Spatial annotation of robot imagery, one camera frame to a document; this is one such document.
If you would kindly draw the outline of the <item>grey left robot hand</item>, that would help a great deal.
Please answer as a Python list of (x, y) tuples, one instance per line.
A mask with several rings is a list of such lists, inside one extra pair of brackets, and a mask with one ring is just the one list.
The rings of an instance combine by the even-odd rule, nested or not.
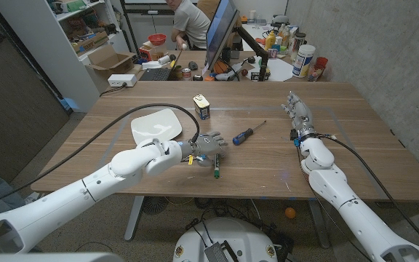
[(200, 134), (195, 142), (190, 140), (192, 155), (197, 156), (197, 164), (202, 167), (213, 165), (216, 154), (223, 156), (228, 143), (219, 132)]

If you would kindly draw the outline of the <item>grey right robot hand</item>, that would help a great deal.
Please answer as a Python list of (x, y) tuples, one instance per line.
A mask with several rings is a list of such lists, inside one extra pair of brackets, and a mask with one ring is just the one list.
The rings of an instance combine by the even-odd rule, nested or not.
[(287, 104), (281, 104), (281, 107), (291, 118), (293, 130), (296, 131), (299, 141), (316, 135), (310, 108), (293, 91), (287, 96)]

